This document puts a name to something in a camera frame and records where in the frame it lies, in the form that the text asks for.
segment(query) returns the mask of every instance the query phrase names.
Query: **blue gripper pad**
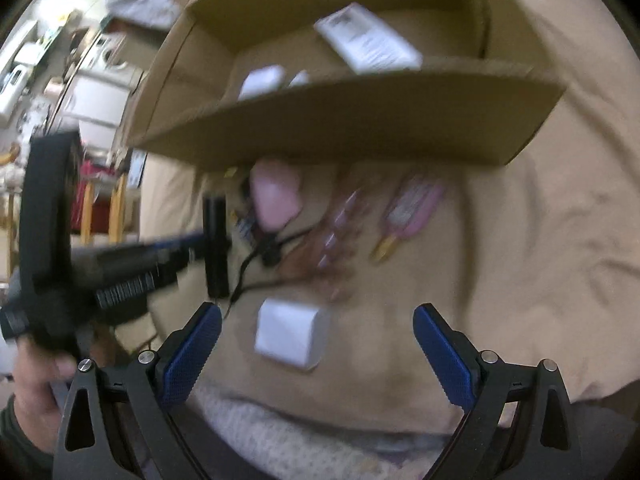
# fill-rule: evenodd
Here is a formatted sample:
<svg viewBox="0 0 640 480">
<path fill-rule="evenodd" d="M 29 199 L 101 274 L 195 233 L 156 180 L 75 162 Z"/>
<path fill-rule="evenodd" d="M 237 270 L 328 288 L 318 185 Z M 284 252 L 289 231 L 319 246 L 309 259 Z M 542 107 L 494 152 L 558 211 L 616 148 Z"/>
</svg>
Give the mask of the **blue gripper pad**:
<svg viewBox="0 0 640 480">
<path fill-rule="evenodd" d="M 460 406 L 466 413 L 476 403 L 474 379 L 443 332 L 447 330 L 449 333 L 454 333 L 453 330 L 440 317 L 433 305 L 428 307 L 433 309 L 434 317 L 440 318 L 439 321 L 443 327 L 441 329 L 432 319 L 428 308 L 421 305 L 414 311 L 415 338 L 440 381 L 449 402 Z"/>
<path fill-rule="evenodd" d="M 158 405 L 168 410 L 187 400 L 222 331 L 217 305 L 203 303 L 181 330 L 172 332 L 159 349 L 156 366 Z"/>
</svg>

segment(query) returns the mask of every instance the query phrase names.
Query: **dark green sleeve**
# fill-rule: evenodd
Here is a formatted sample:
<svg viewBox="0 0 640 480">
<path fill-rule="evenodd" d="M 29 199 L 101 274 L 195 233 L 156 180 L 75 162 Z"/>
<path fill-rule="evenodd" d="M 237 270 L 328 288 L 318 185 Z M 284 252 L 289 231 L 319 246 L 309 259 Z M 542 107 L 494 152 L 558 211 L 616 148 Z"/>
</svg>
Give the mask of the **dark green sleeve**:
<svg viewBox="0 0 640 480">
<path fill-rule="evenodd" d="M 11 460 L 25 478 L 49 480 L 53 468 L 53 456 L 35 447 L 18 425 L 14 412 L 14 396 L 0 412 L 0 446 L 4 456 Z"/>
</svg>

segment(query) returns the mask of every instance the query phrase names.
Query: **pink object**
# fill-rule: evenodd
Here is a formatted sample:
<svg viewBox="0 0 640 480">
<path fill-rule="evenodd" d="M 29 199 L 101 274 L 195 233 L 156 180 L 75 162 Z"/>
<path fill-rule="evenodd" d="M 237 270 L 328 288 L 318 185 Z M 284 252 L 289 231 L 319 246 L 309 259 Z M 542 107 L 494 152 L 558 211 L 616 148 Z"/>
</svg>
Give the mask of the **pink object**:
<svg viewBox="0 0 640 480">
<path fill-rule="evenodd" d="M 255 215 L 263 231 L 280 231 L 302 209 L 300 173 L 280 160 L 263 158 L 250 175 Z"/>
<path fill-rule="evenodd" d="M 440 181 L 429 180 L 422 173 L 407 175 L 386 208 L 383 237 L 371 253 L 372 259 L 386 260 L 400 240 L 417 235 L 438 206 L 444 190 Z"/>
</svg>

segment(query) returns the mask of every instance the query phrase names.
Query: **person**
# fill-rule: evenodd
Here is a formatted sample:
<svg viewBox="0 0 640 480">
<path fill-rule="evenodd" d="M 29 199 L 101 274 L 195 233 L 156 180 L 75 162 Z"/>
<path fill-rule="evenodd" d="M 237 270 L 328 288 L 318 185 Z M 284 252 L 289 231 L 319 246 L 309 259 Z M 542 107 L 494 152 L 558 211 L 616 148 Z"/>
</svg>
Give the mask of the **person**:
<svg viewBox="0 0 640 480">
<path fill-rule="evenodd" d="M 96 327 L 90 356 L 98 366 L 113 365 L 124 350 L 105 327 Z M 69 355 L 39 347 L 30 336 L 18 339 L 14 394 L 0 412 L 0 470 L 2 478 L 51 478 L 53 452 L 62 414 L 50 388 L 70 381 L 76 361 Z"/>
</svg>

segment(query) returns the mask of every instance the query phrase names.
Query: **black cord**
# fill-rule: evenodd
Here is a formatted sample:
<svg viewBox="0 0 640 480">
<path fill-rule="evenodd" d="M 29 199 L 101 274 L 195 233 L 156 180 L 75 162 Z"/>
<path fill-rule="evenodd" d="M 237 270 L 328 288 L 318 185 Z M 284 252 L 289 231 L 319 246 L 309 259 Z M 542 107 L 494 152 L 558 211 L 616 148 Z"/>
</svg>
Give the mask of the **black cord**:
<svg viewBox="0 0 640 480">
<path fill-rule="evenodd" d="M 231 293 L 231 297 L 229 298 L 229 307 L 226 310 L 225 317 L 223 319 L 226 319 L 229 316 L 229 313 L 231 312 L 231 307 L 233 307 L 234 304 L 240 299 L 240 296 L 242 296 L 242 294 L 248 290 L 256 290 L 258 288 L 272 288 L 276 286 L 285 285 L 287 283 L 295 283 L 295 282 L 301 281 L 301 280 L 288 280 L 288 281 L 275 280 L 273 282 L 259 282 L 259 283 L 253 283 L 247 286 L 243 285 L 244 273 L 249 267 L 249 264 L 253 260 L 255 260 L 258 256 L 263 254 L 264 251 L 269 249 L 271 245 L 274 244 L 276 245 L 276 247 L 282 248 L 283 246 L 290 244 L 291 242 L 294 242 L 295 240 L 298 240 L 303 236 L 308 235 L 311 232 L 311 229 L 312 229 L 311 227 L 307 229 L 303 229 L 302 231 L 298 231 L 297 233 L 289 235 L 286 238 L 283 238 L 282 240 L 274 240 L 273 237 L 264 237 L 262 240 L 260 240 L 260 242 L 258 242 L 258 245 L 256 246 L 256 248 L 244 259 L 244 261 L 240 265 L 240 270 L 238 272 L 238 283 L 236 283 L 236 288 L 234 288 L 234 291 Z"/>
</svg>

